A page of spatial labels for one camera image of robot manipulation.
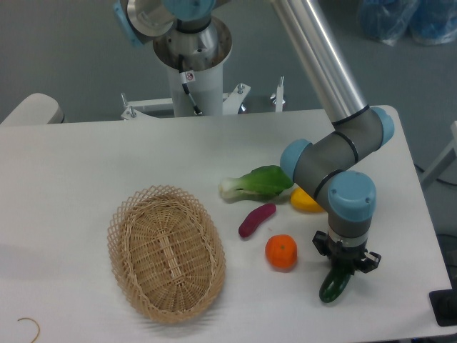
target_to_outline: oval woven basket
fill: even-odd
[[[214,223],[172,186],[136,192],[108,229],[113,273],[138,312],[161,323],[202,313],[221,291],[225,258]]]

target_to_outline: toy fruit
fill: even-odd
[[[297,244],[287,234],[272,236],[266,243],[265,255],[273,267],[291,268],[297,262]]]
[[[269,217],[271,217],[275,212],[275,204],[264,204],[253,210],[250,214],[248,214],[238,229],[238,233],[240,234],[241,238],[247,238],[251,236],[254,231],[256,231],[258,226],[266,221]]]
[[[306,212],[323,212],[324,209],[303,189],[297,188],[291,194],[291,204],[295,209]]]

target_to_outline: yellow pepper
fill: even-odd
[[[324,211],[324,209],[301,188],[297,188],[292,192],[291,204],[299,211],[316,213]]]

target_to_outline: white table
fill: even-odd
[[[247,242],[238,226],[259,203],[227,204],[223,177],[278,164],[298,138],[332,127],[322,111],[224,118],[98,122],[0,129],[0,342],[360,342],[451,334],[428,293],[450,288],[398,115],[396,134],[356,166],[378,190],[368,248],[379,268],[356,273],[332,305],[318,290],[329,262],[311,240],[325,214],[288,202]],[[202,316],[178,326],[137,314],[116,285],[106,246],[112,214],[135,191],[172,184],[206,207],[226,253],[226,283]],[[263,250],[274,234],[298,244],[298,264],[274,272]]]

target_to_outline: cucumber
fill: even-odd
[[[319,290],[321,301],[326,304],[335,301],[343,293],[352,274],[352,268],[347,264],[333,266]]]

